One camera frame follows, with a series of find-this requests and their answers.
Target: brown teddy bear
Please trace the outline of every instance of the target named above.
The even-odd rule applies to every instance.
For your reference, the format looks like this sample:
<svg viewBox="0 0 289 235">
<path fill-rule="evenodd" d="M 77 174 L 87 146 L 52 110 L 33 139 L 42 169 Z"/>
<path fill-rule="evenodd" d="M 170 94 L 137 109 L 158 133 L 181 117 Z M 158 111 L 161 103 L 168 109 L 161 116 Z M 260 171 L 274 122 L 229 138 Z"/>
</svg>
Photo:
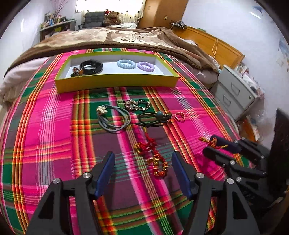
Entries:
<svg viewBox="0 0 289 235">
<path fill-rule="evenodd" d="M 121 21 L 118 18 L 118 15 L 119 12 L 106 11 L 105 12 L 106 19 L 104 20 L 104 26 L 120 25 Z"/>
</svg>

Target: red ring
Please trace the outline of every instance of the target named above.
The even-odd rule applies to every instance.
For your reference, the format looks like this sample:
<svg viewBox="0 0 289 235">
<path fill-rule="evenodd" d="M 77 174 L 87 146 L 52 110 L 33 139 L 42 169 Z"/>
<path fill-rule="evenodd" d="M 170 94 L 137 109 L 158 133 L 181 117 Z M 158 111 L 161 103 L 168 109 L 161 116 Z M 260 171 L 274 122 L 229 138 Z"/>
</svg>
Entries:
<svg viewBox="0 0 289 235">
<path fill-rule="evenodd" d="M 181 116 L 183 119 L 182 119 L 182 120 L 178 119 L 177 115 Z M 177 113 L 175 113 L 175 119 L 176 119 L 178 122 L 184 122 L 184 121 L 185 121 L 185 115 L 184 115 L 184 113 L 183 113 L 183 112 L 177 112 Z"/>
</svg>

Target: white drawer cabinet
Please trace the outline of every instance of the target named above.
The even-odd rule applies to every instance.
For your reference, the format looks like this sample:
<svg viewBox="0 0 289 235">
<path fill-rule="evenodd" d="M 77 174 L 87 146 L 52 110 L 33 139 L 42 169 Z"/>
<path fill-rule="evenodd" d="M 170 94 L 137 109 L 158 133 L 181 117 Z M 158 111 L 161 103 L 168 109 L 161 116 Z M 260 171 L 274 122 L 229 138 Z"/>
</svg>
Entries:
<svg viewBox="0 0 289 235">
<path fill-rule="evenodd" d="M 225 111 L 236 121 L 252 107 L 258 98 L 238 74 L 226 65 L 211 92 L 221 107 L 225 108 Z"/>
</svg>

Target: drawer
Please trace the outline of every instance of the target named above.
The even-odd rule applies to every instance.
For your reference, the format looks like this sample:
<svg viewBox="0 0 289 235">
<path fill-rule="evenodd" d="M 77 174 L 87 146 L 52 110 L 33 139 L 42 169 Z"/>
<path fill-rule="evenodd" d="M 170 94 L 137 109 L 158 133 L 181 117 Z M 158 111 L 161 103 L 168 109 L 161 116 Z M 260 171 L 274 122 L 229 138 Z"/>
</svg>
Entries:
<svg viewBox="0 0 289 235">
<path fill-rule="evenodd" d="M 219 75 L 218 81 L 223 84 L 240 105 L 246 109 L 254 101 L 255 97 L 248 90 L 250 88 L 244 85 L 239 79 L 237 75 L 233 75 L 224 68 Z"/>
<path fill-rule="evenodd" d="M 220 83 L 216 83 L 212 87 L 211 92 L 215 95 L 216 100 L 220 102 L 220 106 L 224 107 L 235 120 L 242 115 L 244 109 Z"/>
</svg>

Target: brown blanket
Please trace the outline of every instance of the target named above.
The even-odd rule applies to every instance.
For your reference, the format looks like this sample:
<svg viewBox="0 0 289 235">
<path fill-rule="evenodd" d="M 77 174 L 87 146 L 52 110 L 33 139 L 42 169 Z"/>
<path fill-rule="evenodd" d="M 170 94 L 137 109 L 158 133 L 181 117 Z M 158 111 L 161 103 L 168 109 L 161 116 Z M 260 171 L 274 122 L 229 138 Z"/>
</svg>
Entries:
<svg viewBox="0 0 289 235">
<path fill-rule="evenodd" d="M 156 51 L 181 59 L 193 68 L 208 69 L 218 74 L 218 69 L 212 59 L 201 48 L 181 40 L 171 30 L 163 27 L 146 29 L 103 27 L 63 32 L 24 52 L 12 63 L 7 72 L 13 67 L 33 59 L 92 48 L 131 48 Z"/>
</svg>

